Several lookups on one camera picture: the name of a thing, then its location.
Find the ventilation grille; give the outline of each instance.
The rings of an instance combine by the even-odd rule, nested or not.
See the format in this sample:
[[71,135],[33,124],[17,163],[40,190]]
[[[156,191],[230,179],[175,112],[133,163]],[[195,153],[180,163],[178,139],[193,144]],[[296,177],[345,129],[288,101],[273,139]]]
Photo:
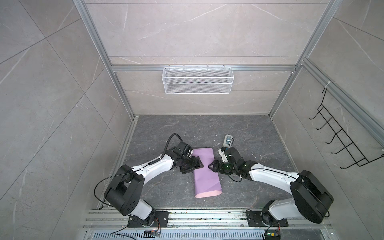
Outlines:
[[144,230],[123,230],[119,234],[113,235],[107,230],[97,230],[93,235],[93,240],[110,240],[110,239],[131,239],[122,235],[127,235],[136,240],[203,240],[203,239],[222,239],[222,240],[246,240],[246,239],[263,239],[264,230],[162,230],[158,237],[150,236],[144,233]]
[[167,67],[162,80],[167,94],[230,93],[230,67]]

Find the wire mesh basket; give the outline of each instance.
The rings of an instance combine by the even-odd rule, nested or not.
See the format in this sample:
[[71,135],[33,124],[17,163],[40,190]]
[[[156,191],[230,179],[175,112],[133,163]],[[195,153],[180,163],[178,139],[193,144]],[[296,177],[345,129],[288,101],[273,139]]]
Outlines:
[[162,80],[166,94],[230,93],[233,71],[230,67],[166,67]]

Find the black cable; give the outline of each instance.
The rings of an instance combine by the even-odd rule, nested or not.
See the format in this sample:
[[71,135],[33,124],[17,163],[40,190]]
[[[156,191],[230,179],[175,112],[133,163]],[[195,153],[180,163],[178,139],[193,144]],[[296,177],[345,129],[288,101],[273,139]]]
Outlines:
[[277,224],[277,223],[279,223],[280,221],[281,221],[282,219],[280,219],[280,220],[277,220],[276,222],[274,222],[273,224],[271,224],[266,230],[265,230],[265,233],[267,233],[268,232],[268,229],[270,228],[270,227],[272,227],[273,225],[275,225],[275,224]]
[[164,148],[164,151],[163,151],[163,154],[161,155],[161,159],[164,157],[164,155],[166,154],[166,150],[167,150],[167,148],[168,148],[168,144],[169,144],[169,142],[170,142],[170,140],[171,140],[171,138],[173,137],[173,136],[177,136],[179,139],[180,139],[180,141],[183,141],[182,139],[181,139],[181,137],[177,134],[177,133],[172,133],[171,134],[171,136],[169,136],[169,139],[168,139],[168,141],[167,141],[167,143],[166,143],[166,147]]
[[231,141],[229,141],[228,148],[231,147],[231,142],[232,142],[234,139],[235,139],[235,138],[233,137],[233,138],[231,139]]
[[297,180],[297,178],[295,178],[295,177],[292,177],[292,176],[290,176],[290,175],[288,175],[288,174],[285,174],[285,173],[282,173],[282,172],[278,172],[278,171],[274,171],[274,170],[271,170],[271,169],[268,169],[268,168],[255,168],[255,169],[251,169],[251,170],[259,170],[259,169],[261,169],[261,170],[268,170],[268,171],[271,171],[271,172],[277,172],[277,173],[280,173],[280,174],[283,174],[283,175],[289,176],[289,177],[291,177],[291,178],[293,178],[293,179],[296,179],[296,180]]
[[120,235],[120,236],[124,236],[124,237],[129,237],[129,238],[131,238],[131,239],[133,239],[133,240],[137,240],[137,239],[134,238],[134,237],[130,237],[130,236],[128,236],[128,235],[124,235],[124,234],[120,234],[120,233],[111,233],[111,234],[113,234],[113,235]]
[[110,207],[113,207],[112,205],[106,204],[105,202],[103,202],[102,200],[100,200],[100,199],[96,196],[96,188],[97,188],[97,186],[98,186],[102,181],[104,181],[104,180],[106,180],[106,179],[108,179],[108,178],[111,178],[111,177],[118,177],[118,176],[123,176],[123,175],[127,175],[127,174],[130,174],[130,172],[123,173],[123,174],[118,174],[118,175],[113,175],[113,176],[110,176],[110,177],[106,177],[106,178],[104,178],[103,180],[101,180],[100,182],[98,182],[98,183],[96,184],[95,188],[93,189],[93,195],[95,196],[95,198],[96,198],[99,202],[101,202],[101,203],[103,203],[103,204],[105,204],[105,205],[108,205],[108,206],[110,206]]
[[111,234],[116,234],[117,232],[122,231],[122,230],[126,229],[127,227],[128,227],[128,225],[126,227],[120,229],[120,230],[117,230],[116,232],[111,233]]
[[241,182],[241,181],[243,180],[242,177],[240,177],[240,181],[236,181],[235,179],[231,178],[231,176],[229,176],[229,175],[228,175],[228,177],[229,177],[230,179],[232,179],[232,181],[234,181],[234,182]]

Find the pink fabric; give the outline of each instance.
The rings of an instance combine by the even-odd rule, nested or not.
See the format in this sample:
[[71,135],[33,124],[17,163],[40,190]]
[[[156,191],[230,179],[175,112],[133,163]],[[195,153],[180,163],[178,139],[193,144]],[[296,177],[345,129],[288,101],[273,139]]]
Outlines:
[[212,148],[195,148],[192,156],[200,157],[204,167],[195,169],[195,197],[212,197],[223,193],[217,172],[212,172],[208,165],[215,159]]

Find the wall hook rack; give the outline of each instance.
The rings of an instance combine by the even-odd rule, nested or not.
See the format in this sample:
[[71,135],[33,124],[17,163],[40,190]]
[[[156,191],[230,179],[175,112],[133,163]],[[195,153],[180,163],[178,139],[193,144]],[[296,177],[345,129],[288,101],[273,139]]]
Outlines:
[[[325,142],[325,143],[326,143],[326,144],[330,144],[331,142],[333,142],[333,140],[335,139],[335,137],[337,137],[337,138],[340,140],[341,144],[343,145],[343,148],[342,148],[342,149],[340,149],[339,151],[337,151],[337,152],[335,152],[335,153],[331,152],[331,154],[338,154],[339,152],[341,152],[342,150],[345,149],[345,150],[349,153],[349,155],[351,156],[351,158],[353,159],[353,161],[355,162],[355,163],[353,163],[353,164],[351,164],[351,165],[349,165],[349,166],[347,166],[347,167],[340,167],[340,168],[341,168],[341,169],[347,169],[347,168],[349,168],[349,167],[351,167],[351,166],[353,166],[353,165],[357,165],[357,166],[361,167],[361,166],[364,166],[364,165],[366,165],[366,164],[368,164],[368,163],[371,163],[371,162],[373,162],[373,161],[376,161],[377,159],[380,159],[380,158],[384,157],[384,154],[382,154],[380,157],[375,158],[375,159],[373,159],[373,160],[371,160],[371,161],[369,161],[369,160],[365,157],[365,155],[360,151],[360,149],[357,147],[357,145],[354,143],[354,141],[350,138],[350,136],[347,134],[347,132],[341,127],[341,125],[338,123],[338,121],[333,117],[333,115],[332,115],[332,114],[328,111],[328,109],[323,105],[324,97],[325,97],[325,94],[327,93],[327,89],[324,88],[323,91],[322,91],[321,93],[324,93],[324,95],[323,95],[323,99],[322,99],[322,101],[321,101],[320,106],[317,108],[317,113],[316,113],[316,115],[315,115],[313,118],[309,118],[309,119],[312,120],[312,119],[314,119],[317,115],[320,114],[320,115],[323,117],[323,119],[325,120],[325,123],[324,123],[324,125],[322,125],[321,128],[316,128],[316,129],[317,129],[317,130],[320,130],[320,129],[322,129],[324,126],[328,125],[328,126],[332,129],[332,131],[333,131],[333,133],[334,133],[333,138],[331,139],[331,141],[330,141],[330,142]],[[326,112],[331,116],[328,120],[327,120],[327,119],[324,117],[324,115],[321,113],[322,110],[326,111]],[[333,119],[333,120],[336,122],[336,124],[340,127],[340,130],[335,131],[335,129],[329,124],[329,121],[331,121],[332,119]],[[338,135],[338,134],[341,134],[341,133],[344,133],[344,134],[348,137],[348,139],[351,141],[351,143],[349,143],[349,144],[346,145],[346,144],[341,140],[340,136]],[[351,146],[351,145],[355,146],[355,148],[360,152],[360,154],[361,154],[362,157],[363,157],[361,160],[358,160],[358,161],[357,161],[357,160],[353,157],[353,155],[351,154],[351,152],[348,150],[348,147]]]

